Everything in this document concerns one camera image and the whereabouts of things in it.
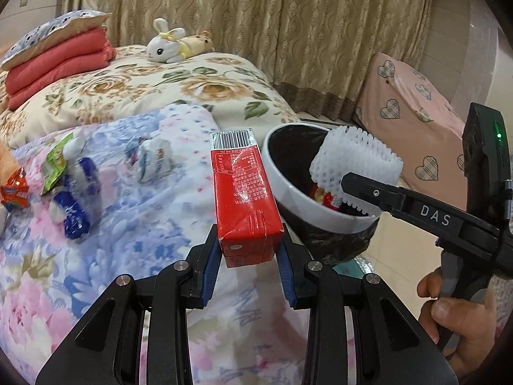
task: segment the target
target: white bunny plush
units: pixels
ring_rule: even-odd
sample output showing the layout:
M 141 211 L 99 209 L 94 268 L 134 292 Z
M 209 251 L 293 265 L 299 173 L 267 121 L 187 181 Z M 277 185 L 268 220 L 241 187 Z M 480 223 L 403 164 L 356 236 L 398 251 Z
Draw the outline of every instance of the white bunny plush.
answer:
M 161 18 L 153 21 L 153 27 L 159 33 L 146 48 L 150 61 L 172 64 L 192 56 L 189 46 L 180 41 L 185 37 L 183 28 L 169 30 L 166 20 Z

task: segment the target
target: trash can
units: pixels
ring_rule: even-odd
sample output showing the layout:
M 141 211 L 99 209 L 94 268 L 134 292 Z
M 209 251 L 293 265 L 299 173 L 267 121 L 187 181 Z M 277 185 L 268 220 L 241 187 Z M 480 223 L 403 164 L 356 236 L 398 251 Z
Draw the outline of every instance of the trash can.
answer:
M 368 248 L 379 217 L 347 204 L 335 211 L 309 197 L 310 164 L 327 133 L 314 124 L 280 125 L 266 136 L 262 161 L 282 217 L 314 259 L 336 266 Z

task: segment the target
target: black trash bag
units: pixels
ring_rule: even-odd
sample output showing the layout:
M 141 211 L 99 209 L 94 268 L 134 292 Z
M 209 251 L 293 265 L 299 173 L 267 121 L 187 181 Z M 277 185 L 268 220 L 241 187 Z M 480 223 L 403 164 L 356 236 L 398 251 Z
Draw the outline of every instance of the black trash bag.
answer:
M 308 125 L 288 125 L 282 127 L 269 138 L 269 155 L 282 173 L 302 193 L 309 195 L 313 186 L 310 165 L 328 134 L 327 130 Z M 315 260 L 330 266 L 347 262 L 367 250 L 379 218 L 367 229 L 353 234 L 331 233 L 309 224 L 291 213 L 277 202 L 280 214 L 308 247 Z M 342 204 L 339 209 L 351 216 L 366 216 L 357 209 Z

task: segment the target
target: folded red quilt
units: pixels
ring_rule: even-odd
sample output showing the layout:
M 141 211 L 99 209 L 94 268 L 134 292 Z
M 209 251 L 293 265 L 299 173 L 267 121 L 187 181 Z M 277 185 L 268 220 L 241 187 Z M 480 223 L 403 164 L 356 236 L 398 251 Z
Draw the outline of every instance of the folded red quilt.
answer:
M 75 58 L 64 61 L 60 65 L 53 68 L 50 72 L 43 75 L 37 81 L 18 91 L 16 94 L 11 95 L 11 98 L 9 99 L 9 110 L 16 110 L 34 94 L 54 83 L 55 81 L 58 81 L 59 79 L 67 78 L 71 75 L 76 75 L 83 72 L 95 71 L 97 69 L 105 68 L 107 65 L 109 65 L 109 61 L 114 58 L 115 55 L 116 49 L 108 46 L 101 52 L 96 52 L 90 55 L 76 56 Z
M 64 61 L 102 51 L 108 45 L 109 41 L 103 28 L 89 30 L 89 32 L 72 37 L 11 69 L 5 81 L 7 93 L 9 95 L 16 94 Z

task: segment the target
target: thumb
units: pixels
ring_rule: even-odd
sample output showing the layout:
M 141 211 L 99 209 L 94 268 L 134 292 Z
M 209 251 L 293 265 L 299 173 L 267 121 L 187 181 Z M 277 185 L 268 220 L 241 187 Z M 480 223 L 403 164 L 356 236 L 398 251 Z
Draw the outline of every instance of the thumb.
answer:
M 439 325 L 470 340 L 485 335 L 491 320 L 484 305 L 459 298 L 439 298 L 431 315 Z

